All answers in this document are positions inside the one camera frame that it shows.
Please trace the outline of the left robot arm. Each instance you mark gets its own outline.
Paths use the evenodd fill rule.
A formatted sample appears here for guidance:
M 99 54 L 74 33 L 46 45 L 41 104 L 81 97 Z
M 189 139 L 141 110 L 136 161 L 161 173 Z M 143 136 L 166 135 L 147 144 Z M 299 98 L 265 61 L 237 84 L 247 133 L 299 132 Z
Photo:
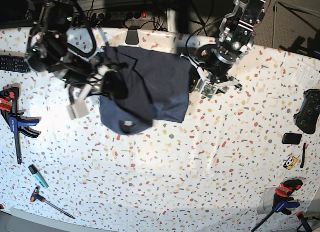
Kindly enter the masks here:
M 266 0 L 234 0 L 233 10 L 219 20 L 219 36 L 214 43 L 198 47 L 194 54 L 190 53 L 189 41 L 195 34 L 189 35 L 182 54 L 193 65 L 189 92 L 197 91 L 211 99 L 230 87 L 243 88 L 228 71 L 251 51 L 254 28 L 264 18 L 265 3 Z

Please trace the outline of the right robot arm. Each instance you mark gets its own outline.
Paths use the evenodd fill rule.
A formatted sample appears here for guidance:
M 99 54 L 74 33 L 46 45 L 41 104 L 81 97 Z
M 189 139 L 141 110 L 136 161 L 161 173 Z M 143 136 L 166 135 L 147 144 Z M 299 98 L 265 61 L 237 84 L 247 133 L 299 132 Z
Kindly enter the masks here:
M 29 32 L 25 61 L 35 72 L 49 72 L 68 86 L 71 119 L 86 116 L 86 98 L 114 94 L 116 70 L 105 66 L 105 56 L 97 52 L 97 43 L 87 18 L 84 25 L 92 49 L 84 52 L 68 42 L 67 32 L 75 17 L 83 16 L 77 0 L 27 0 L 42 3 L 39 20 Z

